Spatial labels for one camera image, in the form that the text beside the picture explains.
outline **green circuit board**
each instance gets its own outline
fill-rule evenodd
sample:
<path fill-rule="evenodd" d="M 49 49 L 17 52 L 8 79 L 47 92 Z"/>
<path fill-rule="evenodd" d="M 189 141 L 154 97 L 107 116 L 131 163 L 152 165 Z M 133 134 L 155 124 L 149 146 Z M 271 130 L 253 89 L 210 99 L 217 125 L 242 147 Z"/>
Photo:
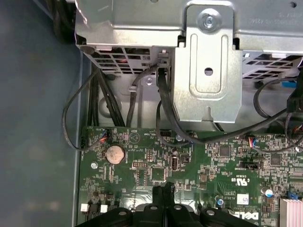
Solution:
<path fill-rule="evenodd" d="M 292 192 L 303 196 L 303 153 L 291 149 L 280 154 L 258 153 L 247 137 L 210 144 L 188 144 L 171 148 L 161 144 L 155 130 L 87 127 L 82 145 L 109 138 L 93 150 L 82 152 L 80 160 L 78 224 L 116 207 L 134 210 L 152 202 L 152 187 L 175 184 L 175 202 L 202 207 L 232 209 L 233 214 L 262 227 L 278 226 L 279 199 Z M 176 142 L 171 131 L 163 137 Z M 222 132 L 193 132 L 201 138 Z M 285 138 L 277 134 L 256 134 L 256 147 L 280 149 Z M 118 145 L 124 159 L 113 165 L 106 159 L 109 147 Z M 273 192 L 272 197 L 264 190 Z"/>

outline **wire bundle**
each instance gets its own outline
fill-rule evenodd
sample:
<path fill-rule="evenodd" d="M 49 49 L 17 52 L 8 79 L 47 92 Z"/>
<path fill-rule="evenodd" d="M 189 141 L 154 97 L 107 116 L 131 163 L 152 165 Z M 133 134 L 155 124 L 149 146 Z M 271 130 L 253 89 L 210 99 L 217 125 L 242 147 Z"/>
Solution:
<path fill-rule="evenodd" d="M 276 84 L 276 83 L 280 83 L 282 81 L 294 81 L 294 80 L 297 80 L 297 78 L 282 78 L 282 79 L 275 79 L 275 80 L 272 80 L 270 82 L 267 82 L 266 84 L 264 84 L 263 86 L 261 86 L 255 93 L 254 95 L 254 98 L 253 98 L 253 104 L 254 104 L 254 107 L 257 111 L 257 113 L 264 117 L 264 118 L 270 118 L 271 116 L 269 114 L 267 114 L 260 106 L 260 103 L 259 103 L 259 95 L 261 93 L 261 91 L 267 87 L 268 85 L 271 85 L 271 84 Z M 261 150 L 259 148 L 256 148 L 256 147 L 253 147 L 254 150 L 258 151 L 258 152 L 263 152 L 263 153 L 280 153 L 280 152 L 284 152 L 284 151 L 288 151 L 292 148 L 300 148 L 300 149 L 303 149 L 303 147 L 300 146 L 301 142 L 303 141 L 303 136 L 301 136 L 299 138 L 299 140 L 294 143 L 289 135 L 288 135 L 288 125 L 289 125 L 289 122 L 290 122 L 290 119 L 292 117 L 292 113 L 288 113 L 287 116 L 286 116 L 286 120 L 285 122 L 281 121 L 281 120 L 277 120 L 276 122 L 279 123 L 283 128 L 284 128 L 284 133 L 285 133 L 285 138 L 286 138 L 286 142 L 290 143 L 291 146 L 288 146 L 286 148 L 283 148 L 283 149 L 280 149 L 280 150 Z"/>
<path fill-rule="evenodd" d="M 256 138 L 248 138 L 249 143 L 250 143 L 250 148 L 253 148 L 256 144 Z"/>
<path fill-rule="evenodd" d="M 101 135 L 101 139 L 99 139 L 100 143 L 104 143 L 104 141 L 106 141 L 107 139 L 107 131 L 105 131 L 102 135 Z"/>
<path fill-rule="evenodd" d="M 158 84 L 159 84 L 159 93 L 163 105 L 164 112 L 173 128 L 173 130 L 180 135 L 182 138 L 184 138 L 187 141 L 193 142 L 193 143 L 198 143 L 198 144 L 205 144 L 205 143 L 214 143 L 214 142 L 219 142 L 222 140 L 227 140 L 227 139 L 232 139 L 234 137 L 240 136 L 247 134 L 251 131 L 256 131 L 258 129 L 263 128 L 264 126 L 267 126 L 271 124 L 272 122 L 276 121 L 281 117 L 283 114 L 286 113 L 286 109 L 278 112 L 274 116 L 271 116 L 259 123 L 256 123 L 254 125 L 251 125 L 249 127 L 225 133 L 224 135 L 217 135 L 217 136 L 212 136 L 212 137 L 205 137 L 205 138 L 194 138 L 190 135 L 188 135 L 186 132 L 182 130 L 180 127 L 180 124 L 178 123 L 175 115 L 174 115 L 174 109 L 173 105 L 169 96 L 169 89 L 166 83 L 166 78 L 165 78 L 165 72 L 162 69 L 159 69 L 159 78 L 158 78 Z"/>

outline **microchip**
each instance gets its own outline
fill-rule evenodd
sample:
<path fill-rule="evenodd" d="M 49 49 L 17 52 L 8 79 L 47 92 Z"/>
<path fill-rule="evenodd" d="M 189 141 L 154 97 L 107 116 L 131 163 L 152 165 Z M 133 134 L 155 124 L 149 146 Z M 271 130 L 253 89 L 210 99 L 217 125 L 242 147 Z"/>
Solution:
<path fill-rule="evenodd" d="M 280 166 L 281 165 L 281 155 L 280 154 L 272 154 L 270 156 L 270 164 L 272 166 Z"/>
<path fill-rule="evenodd" d="M 205 191 L 207 189 L 206 183 L 200 183 L 199 187 L 203 191 Z"/>
<path fill-rule="evenodd" d="M 274 203 L 274 197 L 267 197 L 267 196 L 264 196 L 265 197 L 265 203 L 267 204 L 272 204 Z"/>
<path fill-rule="evenodd" d="M 106 198 L 108 200 L 112 200 L 114 198 L 114 195 L 112 193 L 106 194 Z"/>
<path fill-rule="evenodd" d="M 229 146 L 220 146 L 219 155 L 221 157 L 229 157 L 231 155 L 231 149 Z"/>
<path fill-rule="evenodd" d="M 90 212 L 98 212 L 98 210 L 99 210 L 98 204 L 91 204 L 89 207 Z"/>
<path fill-rule="evenodd" d="M 185 190 L 191 190 L 191 185 L 190 184 L 185 185 Z"/>
<path fill-rule="evenodd" d="M 207 181 L 207 175 L 206 174 L 200 174 L 200 181 L 206 182 Z"/>
<path fill-rule="evenodd" d="M 181 163 L 189 163 L 189 155 L 181 155 Z"/>
<path fill-rule="evenodd" d="M 162 182 L 164 181 L 164 168 L 152 168 L 151 169 L 151 180 Z"/>
<path fill-rule="evenodd" d="M 224 208 L 230 208 L 230 207 L 231 207 L 231 202 L 224 203 Z"/>
<path fill-rule="evenodd" d="M 263 213 L 266 213 L 266 212 L 267 212 L 266 206 L 262 206 L 262 212 L 263 212 Z"/>

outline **power cable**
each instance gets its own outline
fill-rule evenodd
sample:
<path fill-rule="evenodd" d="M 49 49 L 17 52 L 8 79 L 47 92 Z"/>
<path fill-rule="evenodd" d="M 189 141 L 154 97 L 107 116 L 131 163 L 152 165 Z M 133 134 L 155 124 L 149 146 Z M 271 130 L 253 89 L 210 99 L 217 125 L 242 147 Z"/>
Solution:
<path fill-rule="evenodd" d="M 133 81 L 132 86 L 136 86 L 138 87 L 139 82 L 141 81 L 141 79 L 143 79 L 144 77 L 147 77 L 149 75 L 151 75 L 154 71 L 156 71 L 158 68 L 157 65 L 153 65 L 151 66 L 149 69 L 143 71 L 142 73 L 140 73 L 136 79 Z M 137 98 L 137 92 L 131 92 L 131 96 L 130 96 L 130 101 L 129 101 L 129 110 L 127 113 L 127 118 L 126 118 L 126 126 L 127 128 L 131 127 L 131 123 L 132 123 L 132 118 L 133 118 L 133 114 L 134 114 L 134 108 L 136 105 L 136 98 Z"/>
<path fill-rule="evenodd" d="M 161 108 L 161 101 L 159 102 L 157 106 L 157 112 L 156 112 L 156 135 L 161 143 L 163 143 L 166 146 L 169 147 L 183 147 L 188 145 L 188 142 L 183 142 L 183 143 L 170 143 L 166 141 L 162 136 L 161 136 L 161 130 L 160 130 L 160 122 L 161 122 L 161 115 L 160 115 L 160 108 Z"/>
<path fill-rule="evenodd" d="M 121 115 L 117 100 L 105 79 L 104 73 L 100 70 L 97 74 L 97 79 L 99 81 L 99 85 L 101 87 L 102 93 L 107 103 L 107 107 L 109 109 L 110 115 L 114 121 L 115 126 L 125 127 L 125 123 Z"/>
<path fill-rule="evenodd" d="M 222 128 L 222 126 L 219 123 L 214 123 L 214 125 L 218 131 L 224 131 L 224 129 Z"/>
<path fill-rule="evenodd" d="M 64 138 L 66 140 L 66 142 L 68 143 L 68 145 L 77 150 L 77 151 L 88 151 L 93 149 L 96 145 L 100 144 L 100 141 L 97 140 L 95 142 L 93 142 L 90 146 L 86 147 L 86 148 L 78 148 L 76 147 L 67 132 L 67 127 L 66 127 L 66 115 L 67 115 L 67 111 L 70 107 L 70 105 L 72 104 L 72 102 L 75 100 L 75 98 L 78 96 L 78 94 L 83 91 L 83 89 L 89 84 L 89 82 L 91 81 L 91 79 L 94 78 L 94 76 L 98 73 L 99 69 L 96 69 L 92 72 L 91 75 L 89 75 L 89 77 L 86 79 L 86 81 L 84 82 L 84 84 L 82 84 L 82 86 L 77 90 L 77 92 L 68 100 L 68 102 L 66 103 L 66 105 L 63 108 L 63 113 L 62 113 L 62 127 L 63 127 L 63 133 L 64 133 Z"/>

